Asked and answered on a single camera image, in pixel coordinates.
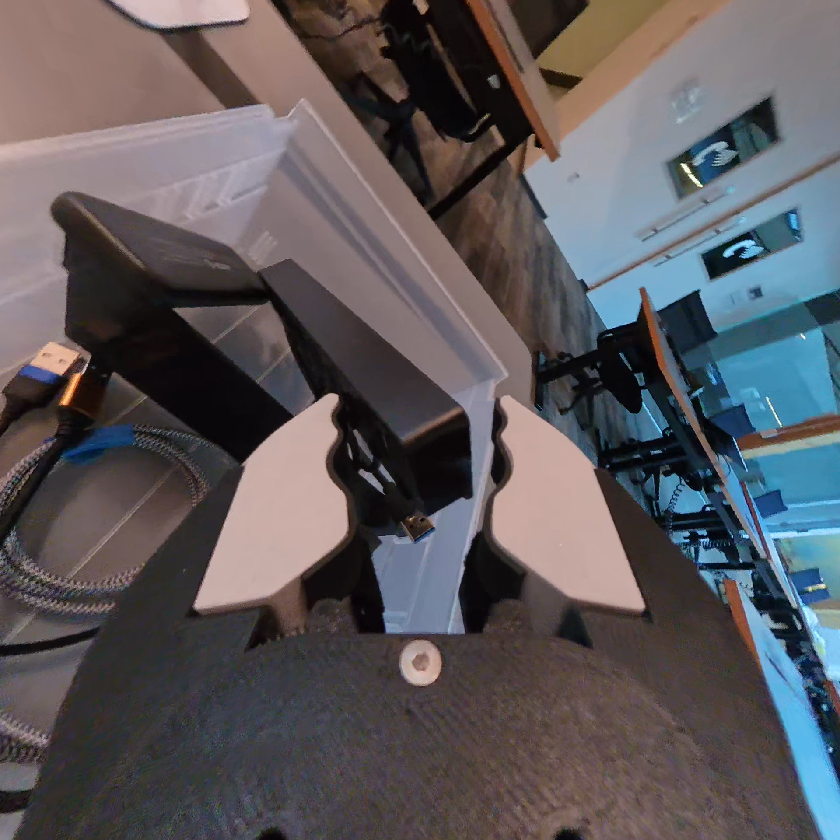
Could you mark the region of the large clear plastic bin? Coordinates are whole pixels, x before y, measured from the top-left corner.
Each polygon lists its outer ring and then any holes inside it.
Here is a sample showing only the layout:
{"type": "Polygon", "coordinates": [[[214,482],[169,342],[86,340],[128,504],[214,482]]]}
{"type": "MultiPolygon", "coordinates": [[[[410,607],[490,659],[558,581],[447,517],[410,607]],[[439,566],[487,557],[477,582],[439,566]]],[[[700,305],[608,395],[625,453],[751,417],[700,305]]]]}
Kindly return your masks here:
{"type": "MultiPolygon", "coordinates": [[[[369,181],[305,101],[285,117],[255,106],[2,144],[2,383],[48,341],[66,341],[65,238],[49,206],[87,193],[232,246],[255,269],[293,259],[465,408],[480,499],[492,403],[511,373],[491,328],[511,331],[424,211],[430,250],[369,181]],[[456,302],[454,280],[467,281],[467,302],[484,297],[489,327],[456,302]]],[[[182,314],[292,413],[310,403],[268,306],[182,314]]],[[[463,631],[457,592],[475,509],[458,501],[423,543],[387,539],[375,552],[389,632],[463,631]]]]}

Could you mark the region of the phone sign window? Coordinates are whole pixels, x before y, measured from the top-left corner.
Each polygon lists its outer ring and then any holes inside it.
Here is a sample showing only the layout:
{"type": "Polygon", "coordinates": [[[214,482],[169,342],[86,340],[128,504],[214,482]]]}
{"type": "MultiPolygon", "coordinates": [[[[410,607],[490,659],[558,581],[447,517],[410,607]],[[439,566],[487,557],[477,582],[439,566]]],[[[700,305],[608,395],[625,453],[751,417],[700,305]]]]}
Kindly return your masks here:
{"type": "Polygon", "coordinates": [[[667,162],[678,199],[692,195],[780,141],[774,99],[767,97],[667,162]]]}
{"type": "Polygon", "coordinates": [[[803,240],[801,212],[793,207],[758,226],[704,251],[701,261],[708,279],[718,280],[803,240]]]}

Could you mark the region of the small clear plastic bin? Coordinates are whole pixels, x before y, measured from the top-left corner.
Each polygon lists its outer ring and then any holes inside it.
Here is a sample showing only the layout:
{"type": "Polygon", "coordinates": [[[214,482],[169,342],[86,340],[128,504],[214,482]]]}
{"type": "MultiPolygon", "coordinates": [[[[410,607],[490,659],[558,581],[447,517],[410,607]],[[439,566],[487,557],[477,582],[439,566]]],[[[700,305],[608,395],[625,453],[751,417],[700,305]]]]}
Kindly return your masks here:
{"type": "MultiPolygon", "coordinates": [[[[59,194],[88,193],[238,247],[284,151],[283,123],[266,106],[251,106],[2,144],[2,387],[48,342],[77,349],[65,335],[65,236],[49,212],[59,194]]],[[[275,372],[293,365],[268,304],[179,314],[292,408],[271,390],[275,372]]],[[[118,375],[103,403],[98,425],[187,428],[118,375]]],[[[2,435],[2,484],[52,435],[54,417],[35,410],[2,435]]],[[[176,438],[186,469],[136,445],[58,465],[17,526],[24,551],[45,571],[82,583],[139,567],[189,512],[195,469],[212,484],[231,465],[208,444],[176,438]]],[[[50,616],[7,595],[4,582],[2,646],[52,642],[104,617],[50,616]]],[[[32,762],[91,641],[2,653],[2,762],[32,762]]]]}

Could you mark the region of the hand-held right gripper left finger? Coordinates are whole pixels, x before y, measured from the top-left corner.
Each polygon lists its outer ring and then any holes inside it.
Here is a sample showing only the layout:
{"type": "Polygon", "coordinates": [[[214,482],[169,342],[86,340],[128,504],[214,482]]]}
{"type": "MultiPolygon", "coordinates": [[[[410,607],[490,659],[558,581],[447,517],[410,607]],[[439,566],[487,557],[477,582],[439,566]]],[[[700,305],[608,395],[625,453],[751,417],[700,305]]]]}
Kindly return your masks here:
{"type": "Polygon", "coordinates": [[[199,614],[307,614],[357,588],[365,551],[335,458],[340,397],[327,394],[261,443],[241,470],[193,604],[199,614]]]}

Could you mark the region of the black divider panel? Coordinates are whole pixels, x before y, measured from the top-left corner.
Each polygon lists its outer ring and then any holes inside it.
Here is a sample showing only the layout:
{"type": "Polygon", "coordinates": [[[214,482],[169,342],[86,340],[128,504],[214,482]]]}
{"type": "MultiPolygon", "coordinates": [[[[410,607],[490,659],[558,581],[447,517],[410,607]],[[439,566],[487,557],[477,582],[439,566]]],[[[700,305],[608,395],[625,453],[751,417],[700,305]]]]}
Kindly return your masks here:
{"type": "Polygon", "coordinates": [[[238,463],[292,419],[142,269],[69,238],[64,268],[66,336],[238,463]]]}

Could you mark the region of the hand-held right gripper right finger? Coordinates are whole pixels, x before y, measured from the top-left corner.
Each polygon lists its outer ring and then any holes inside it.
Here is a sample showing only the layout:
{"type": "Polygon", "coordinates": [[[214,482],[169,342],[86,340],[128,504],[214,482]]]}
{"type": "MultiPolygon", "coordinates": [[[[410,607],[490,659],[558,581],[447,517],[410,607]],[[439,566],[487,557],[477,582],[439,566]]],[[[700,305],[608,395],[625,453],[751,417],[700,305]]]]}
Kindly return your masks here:
{"type": "Polygon", "coordinates": [[[592,462],[512,396],[495,404],[491,489],[469,548],[469,615],[523,601],[642,616],[647,606],[592,462]]]}

